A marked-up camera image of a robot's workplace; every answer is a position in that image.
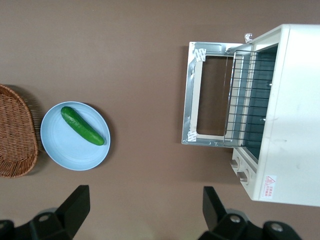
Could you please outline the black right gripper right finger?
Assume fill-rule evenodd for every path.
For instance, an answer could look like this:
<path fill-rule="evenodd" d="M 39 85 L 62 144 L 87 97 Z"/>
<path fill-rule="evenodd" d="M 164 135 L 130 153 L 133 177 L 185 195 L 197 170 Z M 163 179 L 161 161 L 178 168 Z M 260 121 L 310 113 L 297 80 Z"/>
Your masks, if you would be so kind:
<path fill-rule="evenodd" d="M 262 227 L 254 225 L 241 211 L 225 209 L 212 186 L 205 186 L 202 213 L 208 230 L 201 240 L 299 240 L 300 236 L 288 224 L 266 221 Z"/>

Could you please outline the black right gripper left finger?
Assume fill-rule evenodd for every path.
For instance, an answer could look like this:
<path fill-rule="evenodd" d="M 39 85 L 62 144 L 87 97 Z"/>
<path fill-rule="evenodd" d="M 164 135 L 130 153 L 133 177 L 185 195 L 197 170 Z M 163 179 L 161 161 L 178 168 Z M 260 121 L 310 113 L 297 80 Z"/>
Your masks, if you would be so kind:
<path fill-rule="evenodd" d="M 55 210 L 36 215 L 14 230 L 15 240 L 72 240 L 90 212 L 90 187 L 78 186 Z"/>

